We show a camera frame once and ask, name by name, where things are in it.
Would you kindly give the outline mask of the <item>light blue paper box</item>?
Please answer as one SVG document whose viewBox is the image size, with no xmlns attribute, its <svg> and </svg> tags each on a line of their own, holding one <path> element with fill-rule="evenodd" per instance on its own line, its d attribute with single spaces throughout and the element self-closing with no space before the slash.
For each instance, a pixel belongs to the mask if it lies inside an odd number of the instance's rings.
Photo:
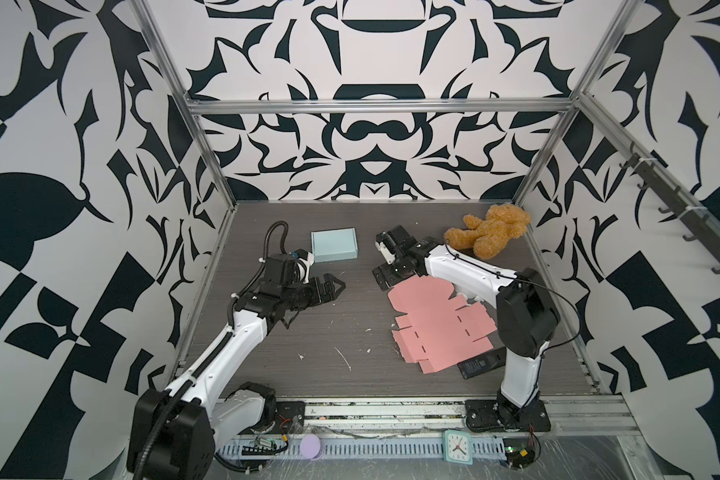
<svg viewBox="0 0 720 480">
<path fill-rule="evenodd" d="M 311 244 L 316 263 L 353 260 L 358 257 L 354 228 L 312 232 Z"/>
</svg>

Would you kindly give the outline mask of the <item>pink paper box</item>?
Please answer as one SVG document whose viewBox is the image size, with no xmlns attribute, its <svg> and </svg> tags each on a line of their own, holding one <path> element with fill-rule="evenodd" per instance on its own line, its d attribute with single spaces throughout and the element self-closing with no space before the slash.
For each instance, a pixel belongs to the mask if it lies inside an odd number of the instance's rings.
<svg viewBox="0 0 720 480">
<path fill-rule="evenodd" d="M 425 374 L 436 373 L 493 348 L 497 330 L 486 308 L 470 304 L 454 286 L 431 276 L 414 276 L 388 293 L 400 315 L 392 332 L 402 357 Z"/>
</svg>

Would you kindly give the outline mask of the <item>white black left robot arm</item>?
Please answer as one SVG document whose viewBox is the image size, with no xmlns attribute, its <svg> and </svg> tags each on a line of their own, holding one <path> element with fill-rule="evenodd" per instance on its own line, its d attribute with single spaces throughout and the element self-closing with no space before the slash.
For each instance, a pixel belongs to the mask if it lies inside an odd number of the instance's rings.
<svg viewBox="0 0 720 480">
<path fill-rule="evenodd" d="M 279 251 L 269 251 L 269 238 L 281 232 Z M 202 479 L 211 465 L 251 474 L 263 469 L 264 457 L 287 450 L 289 441 L 247 449 L 242 461 L 220 450 L 235 436 L 267 432 L 277 423 L 273 389 L 246 382 L 230 396 L 222 395 L 245 359 L 277 324 L 291 326 L 310 308 L 335 301 L 346 285 L 326 274 L 313 277 L 314 256 L 289 251 L 289 225 L 274 222 L 267 230 L 258 269 L 232 294 L 227 321 L 209 347 L 163 390 L 148 389 L 134 409 L 126 467 L 135 479 Z"/>
</svg>

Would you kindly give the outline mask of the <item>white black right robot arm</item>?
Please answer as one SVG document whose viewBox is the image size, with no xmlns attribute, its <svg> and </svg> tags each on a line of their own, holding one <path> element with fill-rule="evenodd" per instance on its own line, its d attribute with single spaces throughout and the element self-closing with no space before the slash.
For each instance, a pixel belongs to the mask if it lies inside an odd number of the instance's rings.
<svg viewBox="0 0 720 480">
<path fill-rule="evenodd" d="M 492 305 L 496 326 L 506 349 L 505 372 L 498 402 L 524 413 L 539 402 L 538 380 L 544 353 L 553 349 L 561 315 L 538 271 L 516 272 L 459 253 L 455 243 L 432 237 L 419 241 L 398 225 L 376 235 L 375 247 L 384 262 L 373 270 L 380 289 L 387 291 L 413 276 L 450 282 L 469 298 Z"/>
</svg>

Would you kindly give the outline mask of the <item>brown teddy bear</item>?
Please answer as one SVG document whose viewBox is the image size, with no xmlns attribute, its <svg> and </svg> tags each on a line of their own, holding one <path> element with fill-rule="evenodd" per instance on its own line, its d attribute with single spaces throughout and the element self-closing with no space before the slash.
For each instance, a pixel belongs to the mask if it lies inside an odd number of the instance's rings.
<svg viewBox="0 0 720 480">
<path fill-rule="evenodd" d="M 450 228 L 445 243 L 455 250 L 471 250 L 482 261 L 501 253 L 511 240 L 525 235 L 531 223 L 528 212 L 513 204 L 492 205 L 484 218 L 463 217 L 464 229 Z"/>
</svg>

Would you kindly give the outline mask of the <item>black remote control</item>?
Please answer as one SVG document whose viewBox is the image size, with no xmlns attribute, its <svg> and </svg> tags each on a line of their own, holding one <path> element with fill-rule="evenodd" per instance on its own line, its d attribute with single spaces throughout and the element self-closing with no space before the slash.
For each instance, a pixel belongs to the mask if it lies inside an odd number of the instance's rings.
<svg viewBox="0 0 720 480">
<path fill-rule="evenodd" d="M 506 364 L 507 349 L 494 348 L 457 364 L 460 374 L 467 380 L 503 368 Z"/>
</svg>

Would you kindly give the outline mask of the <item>small electronics board left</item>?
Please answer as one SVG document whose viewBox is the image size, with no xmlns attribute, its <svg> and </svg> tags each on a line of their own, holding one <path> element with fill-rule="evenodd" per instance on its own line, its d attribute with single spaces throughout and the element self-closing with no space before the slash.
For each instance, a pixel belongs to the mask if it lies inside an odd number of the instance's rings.
<svg viewBox="0 0 720 480">
<path fill-rule="evenodd" d="M 290 442 L 286 436 L 281 437 L 281 442 L 275 439 L 259 438 L 251 445 L 241 448 L 241 456 L 275 456 L 284 453 L 289 449 Z"/>
</svg>

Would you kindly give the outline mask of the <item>purple round disc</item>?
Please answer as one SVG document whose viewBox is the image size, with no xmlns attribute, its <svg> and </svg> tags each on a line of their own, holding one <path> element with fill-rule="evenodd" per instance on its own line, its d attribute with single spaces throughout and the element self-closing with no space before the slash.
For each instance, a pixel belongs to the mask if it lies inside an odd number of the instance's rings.
<svg viewBox="0 0 720 480">
<path fill-rule="evenodd" d="M 323 454 L 323 442 L 318 435 L 304 435 L 299 443 L 299 452 L 305 460 L 317 460 Z"/>
</svg>

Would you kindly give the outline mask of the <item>teal square clock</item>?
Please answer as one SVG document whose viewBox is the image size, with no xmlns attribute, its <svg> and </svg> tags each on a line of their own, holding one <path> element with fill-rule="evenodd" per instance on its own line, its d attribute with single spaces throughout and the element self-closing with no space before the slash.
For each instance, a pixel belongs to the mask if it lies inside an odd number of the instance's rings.
<svg viewBox="0 0 720 480">
<path fill-rule="evenodd" d="M 471 436 L 464 431 L 446 430 L 443 433 L 443 458 L 448 463 L 472 465 Z"/>
</svg>

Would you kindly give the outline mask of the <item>green circuit board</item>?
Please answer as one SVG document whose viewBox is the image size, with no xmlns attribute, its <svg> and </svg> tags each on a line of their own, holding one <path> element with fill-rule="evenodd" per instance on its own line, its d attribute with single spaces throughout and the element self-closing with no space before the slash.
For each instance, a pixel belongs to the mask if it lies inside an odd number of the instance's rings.
<svg viewBox="0 0 720 480">
<path fill-rule="evenodd" d="M 532 465 L 538 458 L 538 442 L 531 437 L 505 438 L 502 465 L 512 470 L 524 470 Z"/>
</svg>

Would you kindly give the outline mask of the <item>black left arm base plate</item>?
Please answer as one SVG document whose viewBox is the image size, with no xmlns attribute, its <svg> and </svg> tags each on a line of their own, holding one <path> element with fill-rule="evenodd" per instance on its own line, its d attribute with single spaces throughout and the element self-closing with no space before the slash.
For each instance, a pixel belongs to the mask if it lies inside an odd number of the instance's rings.
<svg viewBox="0 0 720 480">
<path fill-rule="evenodd" d="M 254 433 L 278 433 L 283 426 L 295 428 L 303 423 L 306 403 L 304 401 L 272 400 L 264 404 L 259 421 L 252 426 L 234 432 L 234 436 Z"/>
</svg>

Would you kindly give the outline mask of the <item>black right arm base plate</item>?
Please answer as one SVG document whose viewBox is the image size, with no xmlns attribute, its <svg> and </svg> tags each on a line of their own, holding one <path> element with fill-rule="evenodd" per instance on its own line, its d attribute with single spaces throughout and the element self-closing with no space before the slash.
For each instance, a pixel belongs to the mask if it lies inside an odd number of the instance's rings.
<svg viewBox="0 0 720 480">
<path fill-rule="evenodd" d="M 552 424 L 545 403 L 533 399 L 528 406 L 517 407 L 508 400 L 467 400 L 465 425 L 481 432 L 550 432 Z"/>
</svg>

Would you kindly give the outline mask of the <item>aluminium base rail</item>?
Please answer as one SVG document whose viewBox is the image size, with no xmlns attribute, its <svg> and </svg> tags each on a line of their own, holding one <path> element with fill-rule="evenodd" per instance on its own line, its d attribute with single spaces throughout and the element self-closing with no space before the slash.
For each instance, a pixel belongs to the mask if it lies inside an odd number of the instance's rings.
<svg viewBox="0 0 720 480">
<path fill-rule="evenodd" d="M 304 398 L 296 416 L 304 427 L 356 435 L 434 432 L 466 426 L 470 397 Z M 615 395 L 543 396 L 552 433 L 558 436 L 639 436 L 625 401 Z"/>
</svg>

